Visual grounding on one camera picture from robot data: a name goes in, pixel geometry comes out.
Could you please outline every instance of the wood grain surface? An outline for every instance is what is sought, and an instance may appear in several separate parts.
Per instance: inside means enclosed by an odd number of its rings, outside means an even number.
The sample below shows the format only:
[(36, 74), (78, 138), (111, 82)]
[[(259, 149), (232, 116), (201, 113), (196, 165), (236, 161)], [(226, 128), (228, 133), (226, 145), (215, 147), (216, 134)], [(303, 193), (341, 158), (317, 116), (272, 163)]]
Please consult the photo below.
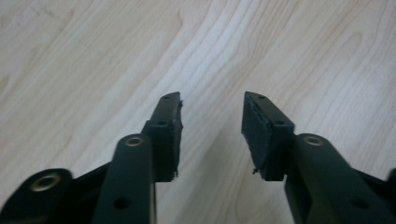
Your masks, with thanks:
[(354, 168), (396, 167), (396, 1), (0, 1), (0, 204), (28, 176), (80, 176), (180, 91), (179, 177), (159, 223), (292, 223), (240, 132), (245, 91)]

